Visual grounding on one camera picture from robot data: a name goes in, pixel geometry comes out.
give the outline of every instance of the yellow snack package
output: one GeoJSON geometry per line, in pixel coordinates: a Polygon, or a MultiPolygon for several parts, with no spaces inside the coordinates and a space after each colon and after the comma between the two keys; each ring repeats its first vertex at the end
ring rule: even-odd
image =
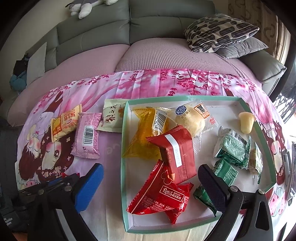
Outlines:
{"type": "Polygon", "coordinates": [[[166,113],[154,108],[134,109],[133,112],[140,119],[138,130],[123,157],[140,157],[156,161],[161,159],[159,147],[148,142],[146,137],[158,136],[168,131],[169,121],[166,113]]]}
{"type": "Polygon", "coordinates": [[[62,113],[61,116],[51,119],[52,142],[76,130],[80,112],[82,112],[81,104],[62,113]]]}

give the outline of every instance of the gray leather sofa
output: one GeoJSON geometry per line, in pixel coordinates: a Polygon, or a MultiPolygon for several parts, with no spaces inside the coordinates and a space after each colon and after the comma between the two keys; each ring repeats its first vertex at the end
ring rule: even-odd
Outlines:
{"type": "MultiPolygon", "coordinates": [[[[215,13],[214,3],[207,0],[119,0],[110,6],[94,7],[84,19],[72,16],[59,23],[26,53],[32,56],[47,42],[45,71],[49,71],[77,54],[107,45],[132,45],[150,38],[184,39],[188,25],[215,13]]],[[[262,82],[267,94],[272,92],[286,69],[264,50],[240,60],[262,82]]],[[[16,97],[12,94],[12,98],[4,100],[1,116],[7,118],[16,97]]]]}

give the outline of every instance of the black and white patterned pillow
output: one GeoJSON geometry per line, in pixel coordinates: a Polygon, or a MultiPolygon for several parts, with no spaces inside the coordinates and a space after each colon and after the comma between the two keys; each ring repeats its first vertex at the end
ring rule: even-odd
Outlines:
{"type": "Polygon", "coordinates": [[[259,27],[225,14],[204,17],[189,25],[185,38],[193,52],[212,53],[253,36],[259,27]]]}

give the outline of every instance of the ribbed pink fabric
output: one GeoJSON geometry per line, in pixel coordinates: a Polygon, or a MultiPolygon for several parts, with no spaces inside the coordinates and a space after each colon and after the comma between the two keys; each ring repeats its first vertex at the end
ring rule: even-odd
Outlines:
{"type": "Polygon", "coordinates": [[[194,53],[185,39],[144,39],[131,45],[116,72],[139,69],[188,68],[247,78],[261,87],[250,69],[240,60],[228,62],[215,53],[194,53]]]}
{"type": "Polygon", "coordinates": [[[17,97],[8,112],[8,123],[12,126],[23,125],[40,98],[53,88],[74,80],[114,73],[116,65],[128,48],[129,45],[118,44],[91,49],[47,71],[17,97]]]}

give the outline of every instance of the brown patterned curtain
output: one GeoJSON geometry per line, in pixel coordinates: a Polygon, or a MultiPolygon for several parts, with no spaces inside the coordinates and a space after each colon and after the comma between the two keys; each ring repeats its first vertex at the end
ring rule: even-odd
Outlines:
{"type": "Polygon", "coordinates": [[[228,15],[258,26],[255,38],[264,42],[266,51],[281,61],[287,28],[260,0],[229,0],[228,15]]]}

